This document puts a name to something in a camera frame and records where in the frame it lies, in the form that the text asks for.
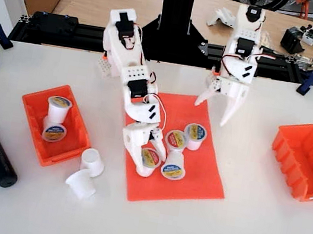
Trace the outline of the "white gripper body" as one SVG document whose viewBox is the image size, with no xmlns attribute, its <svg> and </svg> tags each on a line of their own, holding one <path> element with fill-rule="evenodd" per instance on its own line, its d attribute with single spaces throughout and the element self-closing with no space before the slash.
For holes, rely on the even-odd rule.
<svg viewBox="0 0 313 234">
<path fill-rule="evenodd" d="M 127 145 L 142 147 L 153 139 L 162 140 L 162 131 L 156 123 L 134 122 L 124 127 L 122 132 L 125 148 Z"/>
<path fill-rule="evenodd" d="M 238 81 L 222 78 L 221 81 L 221 94 L 235 100 L 245 100 L 250 87 Z"/>
</svg>

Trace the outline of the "white gripper fixed finger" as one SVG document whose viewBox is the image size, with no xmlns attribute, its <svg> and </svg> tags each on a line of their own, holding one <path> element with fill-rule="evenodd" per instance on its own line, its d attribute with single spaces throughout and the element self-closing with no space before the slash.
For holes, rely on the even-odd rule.
<svg viewBox="0 0 313 234">
<path fill-rule="evenodd" d="M 223 113 L 220 125 L 224 126 L 226 122 L 238 111 L 238 109 L 245 102 L 245 97 L 227 97 L 226 98 L 226 107 Z"/>
<path fill-rule="evenodd" d="M 140 146 L 127 145 L 126 149 L 129 152 L 129 155 L 132 158 L 136 166 L 136 172 L 139 175 L 143 175 L 144 166 L 143 166 L 142 151 L 141 151 L 142 148 Z"/>
</svg>

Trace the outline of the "white gripper moving finger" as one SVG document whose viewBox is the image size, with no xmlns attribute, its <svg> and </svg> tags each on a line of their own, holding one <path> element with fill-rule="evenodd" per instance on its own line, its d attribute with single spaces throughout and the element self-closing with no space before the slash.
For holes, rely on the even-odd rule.
<svg viewBox="0 0 313 234">
<path fill-rule="evenodd" d="M 154 146 L 154 149 L 157 151 L 157 154 L 159 158 L 165 162 L 167 151 L 165 150 L 165 146 L 162 142 L 162 140 L 151 140 L 152 145 Z"/>
<path fill-rule="evenodd" d="M 210 97 L 214 96 L 216 93 L 219 93 L 221 90 L 221 81 L 217 76 L 210 76 L 206 80 L 205 90 L 196 98 L 194 105 L 198 106 L 202 102 L 206 101 Z"/>
</svg>

